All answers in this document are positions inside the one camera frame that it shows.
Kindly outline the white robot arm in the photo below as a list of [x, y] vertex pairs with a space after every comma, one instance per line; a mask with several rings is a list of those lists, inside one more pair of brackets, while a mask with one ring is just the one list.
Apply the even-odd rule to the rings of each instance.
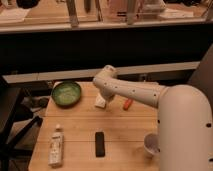
[[213, 171], [213, 113], [201, 90], [119, 80], [111, 65], [93, 84], [105, 100], [120, 95], [157, 109], [159, 171]]

